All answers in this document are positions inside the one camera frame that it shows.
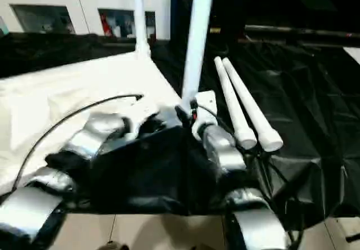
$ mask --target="white sheet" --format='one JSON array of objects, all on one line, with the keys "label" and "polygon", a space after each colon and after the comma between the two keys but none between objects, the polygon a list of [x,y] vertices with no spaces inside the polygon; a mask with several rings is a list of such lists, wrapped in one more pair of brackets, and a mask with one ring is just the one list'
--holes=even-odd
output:
[{"label": "white sheet", "polygon": [[[129,93],[152,97],[159,107],[180,101],[150,58],[135,52],[0,80],[0,194],[10,190],[24,157],[50,126],[82,106]],[[91,111],[116,112],[132,101],[108,102],[64,123],[34,153],[22,181],[82,128]]]}]

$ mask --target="black cable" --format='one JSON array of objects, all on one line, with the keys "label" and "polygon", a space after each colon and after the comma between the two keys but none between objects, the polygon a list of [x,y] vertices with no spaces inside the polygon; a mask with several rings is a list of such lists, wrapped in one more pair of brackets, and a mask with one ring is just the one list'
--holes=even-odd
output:
[{"label": "black cable", "polygon": [[34,151],[36,150],[36,148],[40,145],[40,143],[45,139],[45,137],[47,137],[52,131],[54,131],[58,126],[60,126],[61,124],[63,124],[64,122],[66,122],[68,119],[70,119],[71,117],[89,109],[89,108],[92,108],[94,106],[97,106],[97,105],[101,105],[105,102],[109,102],[109,101],[112,101],[112,100],[116,100],[116,99],[121,99],[121,98],[127,98],[127,97],[136,97],[136,100],[139,100],[143,97],[143,95],[140,95],[140,94],[127,94],[127,95],[117,95],[117,96],[113,96],[113,97],[109,97],[109,98],[105,98],[103,100],[100,100],[100,101],[97,101],[97,102],[94,102],[92,104],[89,104],[89,105],[86,105],[74,112],[71,112],[69,115],[65,116],[64,118],[62,118],[60,121],[58,121],[56,124],[54,124],[49,130],[47,130],[39,139],[38,141],[36,141],[36,143],[33,145],[33,147],[30,149],[30,151],[28,152],[28,154],[26,155],[26,157],[24,158],[22,164],[21,164],[21,167],[19,169],[19,172],[17,173],[17,176],[15,178],[15,181],[13,183],[13,186],[12,186],[12,192],[14,192],[18,185],[19,185],[19,182],[21,180],[21,177],[23,176],[23,171],[25,169],[25,166],[27,164],[27,162],[29,161],[31,155],[34,153]]},{"label": "black cable", "polygon": [[229,126],[226,125],[226,123],[215,114],[215,112],[212,112],[210,109],[204,107],[203,105],[197,105],[197,107],[204,109],[205,111],[209,112],[212,116],[216,118],[216,120],[219,122],[220,126],[224,128],[225,131],[233,135],[233,130],[230,129]]},{"label": "black cable", "polygon": [[[280,179],[288,184],[289,181],[287,180],[287,178],[285,178],[285,176],[281,173],[281,171],[271,162],[267,161],[267,164],[269,167],[271,167],[275,173],[280,177]],[[299,206],[299,211],[300,211],[300,225],[299,225],[299,235],[298,235],[298,238],[296,241],[294,241],[291,246],[289,247],[289,250],[297,250],[299,249],[300,247],[300,244],[303,240],[303,236],[304,236],[304,229],[305,229],[305,226],[304,226],[304,213],[302,211],[302,207],[301,207],[301,204],[300,204],[300,201],[298,199],[298,196],[296,194],[293,194],[292,197],[294,198],[295,202],[298,204]]]},{"label": "black cable", "polygon": [[[226,123],[215,114],[215,112],[212,112],[210,109],[202,106],[202,105],[197,105],[197,107],[202,108],[204,110],[206,110],[207,112],[209,112],[212,116],[214,116],[217,121],[219,122],[220,126],[223,127],[228,133],[233,135],[233,131],[230,129],[229,126],[226,125]],[[287,180],[287,178],[281,173],[281,171],[272,163],[270,163],[269,161],[267,161],[267,164],[269,165],[269,167],[271,167],[276,173],[277,175],[281,178],[282,181],[284,181],[285,184],[288,184],[289,181]],[[289,233],[289,237],[290,240],[292,242],[292,244],[289,246],[289,250],[297,250],[300,247],[300,244],[303,240],[303,235],[304,235],[304,216],[303,216],[303,212],[301,210],[301,204],[300,201],[298,199],[298,197],[296,196],[296,194],[294,194],[292,196],[295,200],[295,202],[297,203],[297,205],[299,206],[299,210],[300,210],[300,225],[299,225],[299,235],[297,237],[297,240],[294,239],[293,234],[290,232]]]}]

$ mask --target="silver joint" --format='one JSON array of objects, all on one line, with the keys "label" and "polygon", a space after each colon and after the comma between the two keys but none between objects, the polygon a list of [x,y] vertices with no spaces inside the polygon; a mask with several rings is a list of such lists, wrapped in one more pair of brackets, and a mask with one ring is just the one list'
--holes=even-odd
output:
[{"label": "silver joint", "polygon": [[125,132],[125,121],[118,114],[93,113],[83,129],[75,133],[62,150],[72,151],[86,160],[94,159],[111,136]]},{"label": "silver joint", "polygon": [[74,193],[77,189],[77,184],[68,174],[49,167],[37,170],[29,182],[37,182],[59,194]]},{"label": "silver joint", "polygon": [[246,169],[244,159],[235,147],[235,139],[220,126],[207,126],[202,141],[208,158],[223,172]]},{"label": "silver joint", "polygon": [[61,201],[39,188],[19,188],[0,206],[0,231],[16,230],[32,243]]},{"label": "silver joint", "polygon": [[235,218],[241,229],[246,249],[286,249],[286,233],[276,214],[270,209],[257,189],[234,191],[231,198],[238,204],[262,204],[247,206],[243,211],[235,212]]}]

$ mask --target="white pole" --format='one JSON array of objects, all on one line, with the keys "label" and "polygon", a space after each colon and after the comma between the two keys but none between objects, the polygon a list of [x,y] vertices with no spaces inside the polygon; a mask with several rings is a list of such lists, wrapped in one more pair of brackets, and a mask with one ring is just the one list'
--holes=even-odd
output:
[{"label": "white pole", "polygon": [[257,144],[257,138],[255,137],[254,131],[249,127],[241,110],[241,106],[237,101],[235,91],[231,85],[229,76],[225,71],[221,58],[216,57],[214,61],[230,113],[231,122],[235,130],[234,136],[244,149],[251,149]]},{"label": "white pole", "polygon": [[253,122],[256,131],[258,132],[258,138],[261,146],[265,151],[275,151],[280,149],[284,144],[280,135],[271,127],[269,121],[260,110],[229,59],[223,59],[223,63],[242,104]]},{"label": "white pole", "polygon": [[199,90],[211,7],[212,0],[192,1],[190,31],[182,88],[182,106],[187,111],[190,110],[190,101],[194,99]]},{"label": "white pole", "polygon": [[143,0],[134,0],[134,21],[136,34],[136,51],[146,56],[150,56],[150,47],[147,43],[146,21]]}]

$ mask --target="red component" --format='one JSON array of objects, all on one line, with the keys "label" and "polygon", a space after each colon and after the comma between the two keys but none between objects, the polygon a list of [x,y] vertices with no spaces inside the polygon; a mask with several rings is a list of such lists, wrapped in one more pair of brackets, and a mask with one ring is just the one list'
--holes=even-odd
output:
[{"label": "red component", "polygon": [[104,14],[100,15],[102,30],[105,36],[111,36],[113,34],[110,25],[106,21],[106,16]]}]

